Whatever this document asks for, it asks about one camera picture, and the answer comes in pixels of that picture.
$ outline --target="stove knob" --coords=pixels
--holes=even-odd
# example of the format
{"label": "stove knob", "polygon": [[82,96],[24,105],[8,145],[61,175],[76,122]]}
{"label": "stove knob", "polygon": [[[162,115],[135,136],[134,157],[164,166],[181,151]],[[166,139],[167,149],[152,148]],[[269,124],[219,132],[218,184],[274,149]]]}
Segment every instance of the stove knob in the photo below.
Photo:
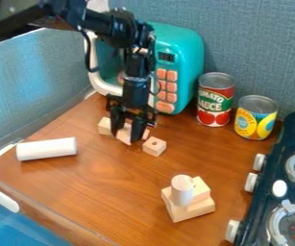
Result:
{"label": "stove knob", "polygon": [[283,197],[287,192],[286,182],[282,181],[282,180],[275,181],[273,184],[272,191],[273,191],[274,196],[279,197],[279,198]]}
{"label": "stove knob", "polygon": [[245,182],[244,189],[248,192],[253,193],[253,190],[255,189],[255,186],[256,186],[257,178],[258,178],[258,174],[249,173]]}
{"label": "stove knob", "polygon": [[239,222],[235,220],[230,220],[226,230],[226,240],[234,243],[234,239],[236,238],[238,232]]}
{"label": "stove knob", "polygon": [[257,154],[255,157],[255,162],[253,163],[253,170],[261,171],[264,163],[265,163],[265,155]]}

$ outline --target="black toy stove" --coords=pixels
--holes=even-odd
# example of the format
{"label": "black toy stove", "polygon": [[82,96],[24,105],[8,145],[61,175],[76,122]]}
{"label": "black toy stove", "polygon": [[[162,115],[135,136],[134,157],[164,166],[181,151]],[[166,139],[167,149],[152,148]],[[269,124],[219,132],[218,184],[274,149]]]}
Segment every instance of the black toy stove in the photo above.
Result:
{"label": "black toy stove", "polygon": [[253,192],[252,204],[241,222],[231,220],[226,239],[240,246],[295,246],[295,112],[271,154],[257,154],[245,190]]}

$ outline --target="teal toy microwave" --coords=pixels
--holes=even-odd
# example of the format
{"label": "teal toy microwave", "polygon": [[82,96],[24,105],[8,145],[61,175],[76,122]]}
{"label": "teal toy microwave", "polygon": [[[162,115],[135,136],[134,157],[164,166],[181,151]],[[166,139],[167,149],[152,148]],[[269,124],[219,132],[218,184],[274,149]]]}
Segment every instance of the teal toy microwave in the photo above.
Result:
{"label": "teal toy microwave", "polygon": [[[173,25],[149,22],[155,29],[157,64],[149,105],[160,112],[181,112],[197,93],[197,79],[203,72],[205,48],[194,31]],[[107,61],[113,48],[99,39],[92,41],[90,63],[101,67],[99,73],[89,73],[92,86],[101,94],[122,95],[122,57]]]}

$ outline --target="tomato sauce can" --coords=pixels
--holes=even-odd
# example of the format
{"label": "tomato sauce can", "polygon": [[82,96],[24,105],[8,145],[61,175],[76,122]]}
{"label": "tomato sauce can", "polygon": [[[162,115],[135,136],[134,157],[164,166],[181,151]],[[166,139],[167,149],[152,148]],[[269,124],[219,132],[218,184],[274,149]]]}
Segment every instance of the tomato sauce can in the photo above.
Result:
{"label": "tomato sauce can", "polygon": [[244,96],[238,101],[234,130],[245,138],[264,140],[274,128],[277,112],[276,102],[268,97]]}
{"label": "tomato sauce can", "polygon": [[234,79],[225,73],[206,73],[199,78],[197,119],[210,127],[230,121],[234,97]]}

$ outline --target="gray partition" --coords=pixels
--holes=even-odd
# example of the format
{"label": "gray partition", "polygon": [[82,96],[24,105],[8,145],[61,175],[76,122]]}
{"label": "gray partition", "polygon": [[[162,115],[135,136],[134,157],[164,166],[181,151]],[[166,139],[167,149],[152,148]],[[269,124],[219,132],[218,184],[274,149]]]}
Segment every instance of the gray partition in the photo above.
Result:
{"label": "gray partition", "polygon": [[91,90],[79,33],[39,30],[0,43],[0,147],[27,136]]}
{"label": "gray partition", "polygon": [[260,94],[279,102],[281,118],[295,111],[295,0],[110,0],[110,6],[199,32],[206,71],[235,78],[236,103]]}

